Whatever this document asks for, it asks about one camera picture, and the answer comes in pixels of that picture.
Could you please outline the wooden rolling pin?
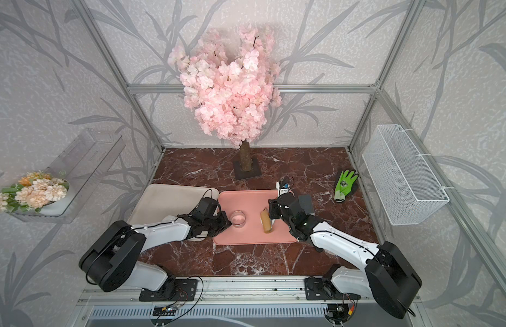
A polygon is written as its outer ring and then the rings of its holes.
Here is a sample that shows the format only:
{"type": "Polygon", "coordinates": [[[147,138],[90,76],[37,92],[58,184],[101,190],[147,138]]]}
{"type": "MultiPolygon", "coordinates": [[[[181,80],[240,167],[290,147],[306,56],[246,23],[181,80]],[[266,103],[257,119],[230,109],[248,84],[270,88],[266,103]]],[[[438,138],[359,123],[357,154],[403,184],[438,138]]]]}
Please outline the wooden rolling pin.
{"type": "Polygon", "coordinates": [[[273,220],[270,218],[268,208],[264,208],[260,212],[260,221],[265,234],[269,234],[273,231],[273,220]]]}

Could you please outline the pink silicone mat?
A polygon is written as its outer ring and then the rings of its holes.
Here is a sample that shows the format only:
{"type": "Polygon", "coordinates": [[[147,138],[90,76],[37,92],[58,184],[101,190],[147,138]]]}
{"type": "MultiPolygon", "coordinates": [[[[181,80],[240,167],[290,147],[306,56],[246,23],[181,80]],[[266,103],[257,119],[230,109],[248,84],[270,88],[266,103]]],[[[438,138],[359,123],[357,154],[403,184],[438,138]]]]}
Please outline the pink silicone mat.
{"type": "Polygon", "coordinates": [[[245,215],[245,221],[242,227],[231,226],[213,237],[213,242],[219,246],[295,243],[296,238],[280,219],[273,221],[270,233],[264,232],[260,214],[269,207],[268,201],[277,196],[275,189],[222,192],[218,201],[227,217],[240,211],[245,215]]]}

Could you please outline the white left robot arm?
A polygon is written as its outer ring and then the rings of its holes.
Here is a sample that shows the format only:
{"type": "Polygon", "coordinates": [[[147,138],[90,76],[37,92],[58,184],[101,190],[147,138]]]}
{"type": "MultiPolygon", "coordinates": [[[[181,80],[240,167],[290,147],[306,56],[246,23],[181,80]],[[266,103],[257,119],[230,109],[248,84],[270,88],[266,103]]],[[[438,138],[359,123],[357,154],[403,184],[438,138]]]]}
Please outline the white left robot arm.
{"type": "Polygon", "coordinates": [[[139,261],[141,253],[171,242],[215,237],[231,225],[220,203],[203,197],[190,213],[168,216],[159,223],[112,223],[85,252],[78,266],[87,282],[104,292],[128,286],[171,295],[176,290],[174,276],[165,268],[139,261]]]}

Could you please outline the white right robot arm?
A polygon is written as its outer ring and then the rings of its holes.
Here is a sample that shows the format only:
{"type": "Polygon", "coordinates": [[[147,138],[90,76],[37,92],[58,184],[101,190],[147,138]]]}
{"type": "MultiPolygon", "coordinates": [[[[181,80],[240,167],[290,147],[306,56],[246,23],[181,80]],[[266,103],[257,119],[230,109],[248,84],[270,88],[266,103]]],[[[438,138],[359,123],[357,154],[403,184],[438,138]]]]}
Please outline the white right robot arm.
{"type": "Polygon", "coordinates": [[[423,282],[401,250],[386,241],[382,245],[362,241],[307,214],[292,193],[268,200],[269,217],[282,220],[297,241],[327,251],[355,266],[332,270],[329,284],[340,294],[370,297],[388,314],[402,319],[412,313],[423,282]]]}

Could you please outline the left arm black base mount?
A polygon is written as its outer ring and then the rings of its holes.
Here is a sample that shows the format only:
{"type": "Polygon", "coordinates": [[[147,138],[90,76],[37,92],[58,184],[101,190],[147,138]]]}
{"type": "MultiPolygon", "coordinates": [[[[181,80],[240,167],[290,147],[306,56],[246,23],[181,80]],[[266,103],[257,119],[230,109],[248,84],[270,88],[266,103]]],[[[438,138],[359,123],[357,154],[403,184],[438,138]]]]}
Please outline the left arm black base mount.
{"type": "Polygon", "coordinates": [[[174,275],[171,275],[157,291],[142,289],[138,300],[140,302],[192,302],[194,301],[197,288],[197,277],[191,276],[185,279],[177,279],[174,275]]]}

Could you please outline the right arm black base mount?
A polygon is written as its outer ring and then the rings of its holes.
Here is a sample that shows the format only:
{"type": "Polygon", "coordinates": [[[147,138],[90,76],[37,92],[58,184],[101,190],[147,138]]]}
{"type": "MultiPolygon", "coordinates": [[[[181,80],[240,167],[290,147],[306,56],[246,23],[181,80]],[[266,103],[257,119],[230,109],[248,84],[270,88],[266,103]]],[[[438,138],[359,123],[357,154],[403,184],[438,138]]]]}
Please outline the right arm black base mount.
{"type": "Polygon", "coordinates": [[[358,294],[344,294],[339,292],[332,283],[333,273],[342,268],[340,264],[333,264],[328,272],[320,278],[308,277],[304,279],[305,297],[308,301],[328,300],[360,300],[358,294]]]}

